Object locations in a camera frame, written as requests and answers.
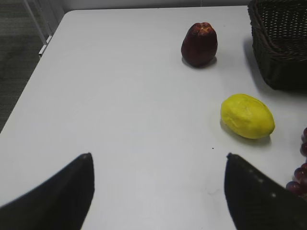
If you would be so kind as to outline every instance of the table surface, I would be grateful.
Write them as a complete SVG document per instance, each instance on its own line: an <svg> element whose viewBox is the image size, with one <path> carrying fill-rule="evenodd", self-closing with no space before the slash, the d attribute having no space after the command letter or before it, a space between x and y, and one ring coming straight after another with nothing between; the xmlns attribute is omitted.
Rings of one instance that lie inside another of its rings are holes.
<svg viewBox="0 0 307 230"><path fill-rule="evenodd" d="M194 69L180 47L203 21L217 32L217 59ZM84 230L234 230L228 152L281 185L305 160L307 95L263 82L249 23L246 6L66 14L0 134L0 204L91 152L96 190ZM235 93L271 109L270 138L221 127L221 103Z"/></svg>

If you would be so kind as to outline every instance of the dark brown basket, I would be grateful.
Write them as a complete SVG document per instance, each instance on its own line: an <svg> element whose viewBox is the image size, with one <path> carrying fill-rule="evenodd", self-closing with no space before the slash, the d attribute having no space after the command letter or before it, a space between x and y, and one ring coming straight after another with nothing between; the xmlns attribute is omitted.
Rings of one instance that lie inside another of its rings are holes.
<svg viewBox="0 0 307 230"><path fill-rule="evenodd" d="M307 0L252 0L253 49L273 89L307 89Z"/></svg>

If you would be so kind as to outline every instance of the yellow lemon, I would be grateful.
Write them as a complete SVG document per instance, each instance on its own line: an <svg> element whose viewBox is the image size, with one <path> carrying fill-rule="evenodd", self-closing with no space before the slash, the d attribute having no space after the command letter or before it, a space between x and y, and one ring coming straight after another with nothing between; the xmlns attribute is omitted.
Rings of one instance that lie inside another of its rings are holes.
<svg viewBox="0 0 307 230"><path fill-rule="evenodd" d="M234 94L221 107L222 121L235 133L250 139L263 138L275 129L268 107L246 94Z"/></svg>

